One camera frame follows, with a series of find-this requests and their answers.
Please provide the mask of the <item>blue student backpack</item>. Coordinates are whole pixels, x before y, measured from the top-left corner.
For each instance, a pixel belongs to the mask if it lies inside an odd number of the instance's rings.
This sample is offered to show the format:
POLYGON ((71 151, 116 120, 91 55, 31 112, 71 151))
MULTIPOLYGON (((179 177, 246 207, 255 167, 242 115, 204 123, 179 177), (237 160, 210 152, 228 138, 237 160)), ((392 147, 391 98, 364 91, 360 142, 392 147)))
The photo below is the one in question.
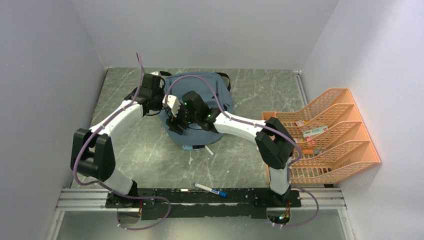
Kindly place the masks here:
POLYGON ((169 137, 179 145, 210 145, 223 137, 222 133, 213 131, 213 125, 205 122, 206 118, 219 108, 229 113, 234 112, 231 83, 228 74, 223 72, 183 72, 167 76, 163 90, 169 96, 175 96, 181 103, 177 117, 162 111, 162 121, 169 137))

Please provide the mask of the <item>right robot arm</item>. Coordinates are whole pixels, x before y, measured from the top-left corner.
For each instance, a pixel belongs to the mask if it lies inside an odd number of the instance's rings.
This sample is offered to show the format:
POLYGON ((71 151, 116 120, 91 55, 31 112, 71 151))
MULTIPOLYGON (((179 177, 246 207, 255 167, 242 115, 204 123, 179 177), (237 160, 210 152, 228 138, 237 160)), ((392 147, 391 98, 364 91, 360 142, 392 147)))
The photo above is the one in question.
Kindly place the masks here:
POLYGON ((185 93, 181 99, 166 95, 162 104, 169 114, 166 120, 169 130, 178 135, 190 125, 198 125, 206 132, 229 134, 255 143, 270 173, 270 202, 275 207, 288 202, 291 187, 287 166, 294 153, 294 139, 276 118, 267 121, 238 118, 209 107, 195 91, 185 93))

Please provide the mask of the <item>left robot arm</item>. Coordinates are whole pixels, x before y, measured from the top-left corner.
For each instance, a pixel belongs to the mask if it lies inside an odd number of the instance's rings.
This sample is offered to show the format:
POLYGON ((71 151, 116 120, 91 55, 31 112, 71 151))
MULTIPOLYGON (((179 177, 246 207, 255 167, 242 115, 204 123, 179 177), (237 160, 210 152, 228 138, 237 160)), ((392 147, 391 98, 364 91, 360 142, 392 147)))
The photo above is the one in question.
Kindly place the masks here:
POLYGON ((162 110, 165 76, 168 73, 161 71, 144 74, 139 85, 108 117, 74 133, 70 168, 75 182, 84 185, 79 175, 93 178, 93 184, 115 191, 124 207, 132 208, 138 203, 137 183, 116 167, 114 141, 142 117, 162 110))

